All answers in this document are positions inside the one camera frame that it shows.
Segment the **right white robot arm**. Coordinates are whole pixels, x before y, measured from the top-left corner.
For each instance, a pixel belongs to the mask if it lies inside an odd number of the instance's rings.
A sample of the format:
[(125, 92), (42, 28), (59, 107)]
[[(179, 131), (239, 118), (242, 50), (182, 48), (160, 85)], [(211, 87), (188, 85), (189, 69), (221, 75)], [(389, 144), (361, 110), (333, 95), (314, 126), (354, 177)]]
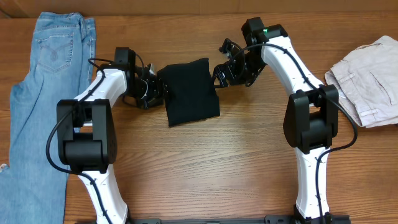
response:
[(266, 27), (260, 17), (254, 17), (241, 32), (246, 47), (225, 39), (219, 50), (229, 60), (215, 67), (213, 79), (220, 88), (251, 86), (266, 66), (273, 70), (289, 96), (283, 130), (297, 160), (298, 195), (290, 221), (336, 223), (325, 197), (325, 152), (337, 134), (338, 91), (311, 74), (280, 24)]

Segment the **black t-shirt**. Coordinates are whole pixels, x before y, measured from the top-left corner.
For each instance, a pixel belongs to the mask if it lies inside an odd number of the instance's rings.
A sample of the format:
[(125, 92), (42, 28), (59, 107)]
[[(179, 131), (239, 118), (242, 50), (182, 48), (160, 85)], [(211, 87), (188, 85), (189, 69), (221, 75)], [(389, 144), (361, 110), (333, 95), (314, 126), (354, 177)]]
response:
[(165, 85), (169, 126), (220, 115), (220, 101), (209, 71), (209, 59), (167, 65), (157, 72)]

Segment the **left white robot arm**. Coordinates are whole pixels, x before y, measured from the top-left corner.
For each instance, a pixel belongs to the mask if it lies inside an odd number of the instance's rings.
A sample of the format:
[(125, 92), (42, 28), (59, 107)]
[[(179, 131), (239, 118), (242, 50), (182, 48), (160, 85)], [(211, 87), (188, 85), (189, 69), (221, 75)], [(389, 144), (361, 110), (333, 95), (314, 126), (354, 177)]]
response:
[(118, 99), (133, 98), (148, 110), (164, 103), (162, 81), (152, 64), (138, 65), (141, 57), (128, 47), (118, 47), (114, 60), (103, 59), (96, 78), (72, 100), (57, 103), (57, 123), (50, 133), (58, 141), (58, 156), (85, 185), (96, 211), (95, 223), (132, 223), (113, 164), (118, 145), (112, 107)]

